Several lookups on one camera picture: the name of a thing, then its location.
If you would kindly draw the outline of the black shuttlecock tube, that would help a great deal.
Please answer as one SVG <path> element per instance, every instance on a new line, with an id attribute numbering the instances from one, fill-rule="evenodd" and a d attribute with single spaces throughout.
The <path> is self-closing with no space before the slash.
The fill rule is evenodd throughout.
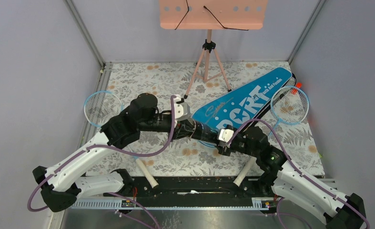
<path id="1" fill-rule="evenodd" d="M 195 120 L 194 124 L 194 131 L 191 135 L 191 138 L 198 140 L 207 146 L 215 146 L 219 143 L 219 140 L 217 138 L 219 133 L 218 129 L 212 128 L 207 124 Z"/>

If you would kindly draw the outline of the blue racket cover bag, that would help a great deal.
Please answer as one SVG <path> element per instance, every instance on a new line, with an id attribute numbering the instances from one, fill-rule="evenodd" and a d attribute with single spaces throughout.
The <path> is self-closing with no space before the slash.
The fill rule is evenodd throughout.
<path id="1" fill-rule="evenodd" d="M 263 76 L 203 105 L 192 118 L 217 130 L 231 125 L 239 128 L 252 118 L 261 118 L 270 110 L 270 101 L 278 89 L 296 83 L 290 71 L 278 67 Z"/>

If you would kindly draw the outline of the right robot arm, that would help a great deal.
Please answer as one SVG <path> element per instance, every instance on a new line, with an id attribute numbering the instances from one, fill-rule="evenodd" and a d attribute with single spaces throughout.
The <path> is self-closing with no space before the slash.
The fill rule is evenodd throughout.
<path id="1" fill-rule="evenodd" d="M 282 146 L 270 144 L 259 127 L 252 126 L 242 133 L 228 126 L 219 131 L 217 141 L 217 148 L 225 155 L 239 152 L 255 159 L 264 172 L 258 184 L 263 196 L 274 193 L 295 203 L 328 229 L 359 229 L 363 225 L 370 228 L 359 195 L 346 195 L 300 168 Z"/>

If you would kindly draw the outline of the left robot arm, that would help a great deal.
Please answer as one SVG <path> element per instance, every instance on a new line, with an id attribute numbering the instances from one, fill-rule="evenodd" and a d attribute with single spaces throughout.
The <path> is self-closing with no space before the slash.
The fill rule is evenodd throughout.
<path id="1" fill-rule="evenodd" d="M 171 96 L 170 104 L 170 112 L 159 113 L 156 96 L 140 94 L 65 160 L 51 167 L 36 167 L 33 170 L 38 183 L 36 191 L 40 192 L 46 208 L 60 212 L 82 197 L 116 192 L 121 196 L 131 194 L 133 184 L 125 170 L 92 177 L 86 176 L 86 172 L 114 152 L 125 153 L 126 146 L 137 141 L 142 131 L 167 133 L 168 142 L 192 136 L 197 123 L 190 117 L 188 104 L 177 95 Z"/>

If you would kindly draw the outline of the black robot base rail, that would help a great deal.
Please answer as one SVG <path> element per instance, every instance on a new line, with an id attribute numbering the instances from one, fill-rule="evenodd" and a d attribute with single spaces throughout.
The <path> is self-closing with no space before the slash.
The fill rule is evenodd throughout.
<path id="1" fill-rule="evenodd" d="M 152 187 L 145 177 L 132 177 L 119 194 L 151 208 L 250 208 L 254 201 L 273 202 L 275 194 L 246 177 L 240 185 L 235 177 L 156 177 Z"/>

